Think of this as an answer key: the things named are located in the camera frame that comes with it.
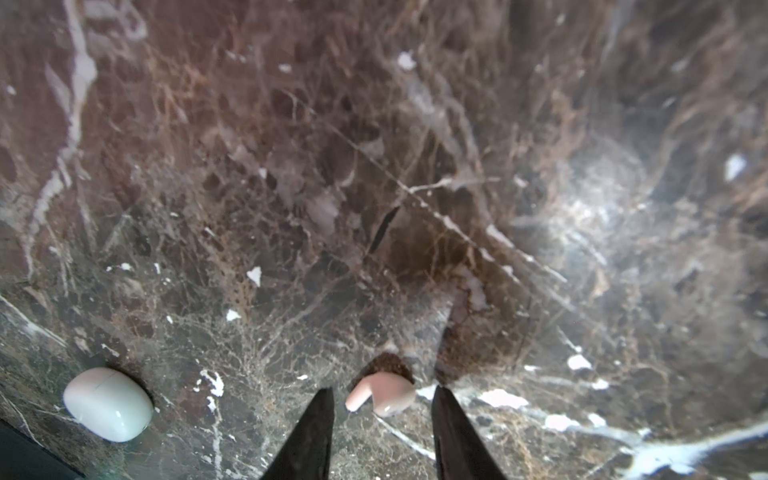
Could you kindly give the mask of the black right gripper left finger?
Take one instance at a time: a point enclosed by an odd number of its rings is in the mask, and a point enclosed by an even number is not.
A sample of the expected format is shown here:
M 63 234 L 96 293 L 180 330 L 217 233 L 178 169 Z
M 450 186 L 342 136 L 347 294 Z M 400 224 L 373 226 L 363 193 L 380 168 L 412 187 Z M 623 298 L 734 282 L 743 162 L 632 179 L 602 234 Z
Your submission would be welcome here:
M 327 480 L 335 420 L 332 388 L 312 398 L 262 480 Z

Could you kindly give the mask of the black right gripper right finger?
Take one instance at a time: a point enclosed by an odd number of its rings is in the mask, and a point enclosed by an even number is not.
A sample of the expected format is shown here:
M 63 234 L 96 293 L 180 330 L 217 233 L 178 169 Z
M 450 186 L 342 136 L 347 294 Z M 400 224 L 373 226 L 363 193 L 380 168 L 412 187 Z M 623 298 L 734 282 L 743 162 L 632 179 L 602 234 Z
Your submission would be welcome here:
M 438 479 L 506 479 L 447 387 L 436 387 L 431 418 Z

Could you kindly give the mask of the white earbuds charging case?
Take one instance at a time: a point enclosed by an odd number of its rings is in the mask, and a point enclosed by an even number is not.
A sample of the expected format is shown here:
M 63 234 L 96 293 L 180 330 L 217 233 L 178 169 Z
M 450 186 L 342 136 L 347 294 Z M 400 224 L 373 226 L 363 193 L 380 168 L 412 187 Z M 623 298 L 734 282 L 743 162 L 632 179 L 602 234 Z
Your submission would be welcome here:
M 71 380 L 63 402 L 79 424 L 115 443 L 138 437 L 155 413 L 149 395 L 138 383 L 122 372 L 103 367 L 86 370 Z

